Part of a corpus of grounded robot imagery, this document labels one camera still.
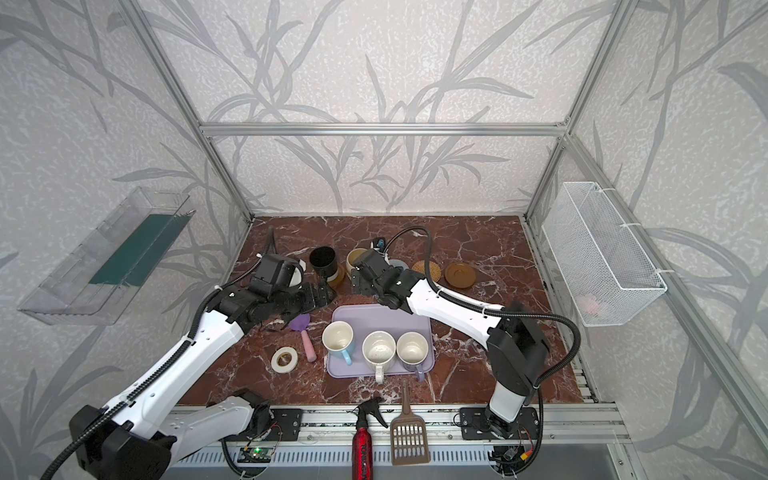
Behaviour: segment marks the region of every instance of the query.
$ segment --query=brown marble tabletop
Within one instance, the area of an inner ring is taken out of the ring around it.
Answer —
[[[475,284],[457,290],[467,296],[508,305],[518,300],[530,311],[549,312],[541,278],[518,217],[263,217],[257,218],[237,261],[233,278],[256,260],[263,249],[266,227],[275,227],[278,253],[299,257],[309,263],[310,251],[321,245],[336,250],[339,262],[357,247],[365,247],[374,237],[387,239],[410,225],[424,225],[432,232],[435,245],[432,259],[445,269],[452,262],[466,262],[477,271]],[[389,257],[413,265],[423,259],[425,243],[419,232],[409,232],[390,247]],[[440,283],[446,285],[445,277]],[[273,405],[318,403],[360,403],[379,394],[386,402],[399,399],[400,386],[407,381],[413,403],[486,403],[493,393],[495,379],[485,351],[473,339],[432,320],[435,366],[424,382],[415,376],[385,376],[377,385],[372,376],[335,379],[325,367],[326,350],[321,335],[330,323],[333,310],[341,305],[373,303],[369,297],[352,295],[345,280],[333,304],[311,313],[307,328],[318,359],[308,363],[301,336],[285,329],[270,332],[252,329],[227,350],[197,380],[180,403],[206,405],[219,402],[238,389],[247,388],[269,399]],[[554,325],[540,321],[551,345],[547,366],[565,355],[566,347]],[[279,328],[280,320],[265,326]],[[270,365],[272,355],[283,346],[299,353],[299,363],[289,373],[279,374]],[[541,385],[546,402],[581,403],[581,393],[570,366]]]

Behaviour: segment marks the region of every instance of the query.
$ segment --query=black cup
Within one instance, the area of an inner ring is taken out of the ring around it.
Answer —
[[[328,246],[317,247],[310,252],[310,265],[317,275],[327,279],[336,274],[339,264],[336,262],[336,251]]]

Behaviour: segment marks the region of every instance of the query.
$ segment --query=tape roll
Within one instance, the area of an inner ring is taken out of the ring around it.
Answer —
[[[277,360],[283,355],[290,355],[290,361],[287,365],[280,365]],[[299,362],[299,354],[296,353],[296,349],[284,346],[278,349],[274,355],[272,355],[272,370],[278,373],[288,373],[296,368],[296,364]]]

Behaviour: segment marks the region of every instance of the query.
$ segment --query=litter scoop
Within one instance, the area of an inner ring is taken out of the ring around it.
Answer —
[[[424,419],[411,412],[408,383],[402,386],[402,413],[389,424],[393,465],[429,463],[429,445]]]

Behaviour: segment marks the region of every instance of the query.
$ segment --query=red spray bottle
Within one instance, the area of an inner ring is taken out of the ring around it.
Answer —
[[[379,411],[381,397],[373,397],[357,406],[357,432],[352,439],[352,480],[373,480],[373,442],[368,433],[368,414],[376,417],[385,428],[386,424]]]

